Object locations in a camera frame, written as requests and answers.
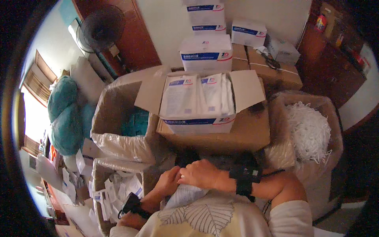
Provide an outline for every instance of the pillow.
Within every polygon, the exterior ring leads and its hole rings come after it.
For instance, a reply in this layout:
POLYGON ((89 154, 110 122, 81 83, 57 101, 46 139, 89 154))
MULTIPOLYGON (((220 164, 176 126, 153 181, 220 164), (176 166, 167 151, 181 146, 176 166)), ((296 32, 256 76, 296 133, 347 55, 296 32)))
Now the pillow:
POLYGON ((76 103, 68 106, 51 124, 50 141, 61 155, 75 155, 83 146, 83 126, 76 103))
POLYGON ((47 101, 50 122, 54 120, 77 99, 78 87, 69 76, 63 76, 52 90, 47 101))
POLYGON ((75 65, 70 67, 70 75, 78 84, 78 88, 85 95, 88 103, 96 105, 105 83, 96 74, 85 57, 79 57, 75 65))

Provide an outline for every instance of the white shredded paper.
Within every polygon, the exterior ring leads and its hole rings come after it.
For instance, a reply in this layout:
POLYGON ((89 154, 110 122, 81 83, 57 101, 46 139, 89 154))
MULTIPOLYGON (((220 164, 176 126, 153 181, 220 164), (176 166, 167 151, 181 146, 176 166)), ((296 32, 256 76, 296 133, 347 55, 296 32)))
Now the white shredded paper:
POLYGON ((314 160, 326 164, 332 150, 327 150, 331 128, 327 118, 301 101, 288 105, 288 123, 294 141, 296 160, 314 160))

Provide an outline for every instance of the teal bag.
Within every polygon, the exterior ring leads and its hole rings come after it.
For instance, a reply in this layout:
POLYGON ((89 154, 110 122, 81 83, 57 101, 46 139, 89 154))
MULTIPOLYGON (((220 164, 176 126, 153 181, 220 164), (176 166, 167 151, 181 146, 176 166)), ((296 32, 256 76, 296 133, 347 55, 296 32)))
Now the teal bag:
POLYGON ((135 137, 146 135, 147 125, 149 124, 149 112, 138 107, 134 107, 129 115, 128 121, 121 125, 121 135, 135 137))
POLYGON ((92 128, 92 118, 95 115, 96 105, 86 104, 81 109, 81 119, 83 121, 83 136, 85 138, 90 138, 91 128, 92 128))
POLYGON ((51 124, 50 141, 61 155, 75 155, 84 144, 81 114, 76 103, 68 106, 51 124))
POLYGON ((69 76, 63 76, 56 84, 47 101, 47 112, 52 123, 69 105, 76 102, 78 87, 69 76))

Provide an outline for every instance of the person's left hand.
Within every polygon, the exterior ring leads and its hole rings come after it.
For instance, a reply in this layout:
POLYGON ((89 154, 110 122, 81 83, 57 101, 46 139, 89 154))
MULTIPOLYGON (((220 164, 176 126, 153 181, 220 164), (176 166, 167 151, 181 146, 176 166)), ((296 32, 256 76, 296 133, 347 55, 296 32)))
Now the person's left hand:
POLYGON ((159 177, 158 183, 155 185, 152 192, 157 193, 161 198, 174 194, 178 188, 177 182, 181 176, 179 170, 180 167, 175 166, 171 170, 164 172, 159 177))

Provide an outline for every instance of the packing tape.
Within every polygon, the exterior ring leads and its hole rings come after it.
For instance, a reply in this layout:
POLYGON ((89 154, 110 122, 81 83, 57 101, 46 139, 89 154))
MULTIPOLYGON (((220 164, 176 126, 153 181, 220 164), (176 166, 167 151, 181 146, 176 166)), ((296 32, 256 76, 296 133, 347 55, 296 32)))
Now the packing tape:
MULTIPOLYGON (((268 65, 260 64, 260 63, 250 63, 250 65, 251 64, 258 65, 258 66, 263 66, 263 67, 269 67, 268 65)), ((284 72, 289 72, 289 73, 292 73, 292 74, 295 74, 295 75, 299 75, 296 72, 291 72, 291 71, 288 71, 288 70, 285 70, 285 69, 282 69, 282 68, 278 68, 277 70, 281 70, 281 71, 284 71, 284 72)))

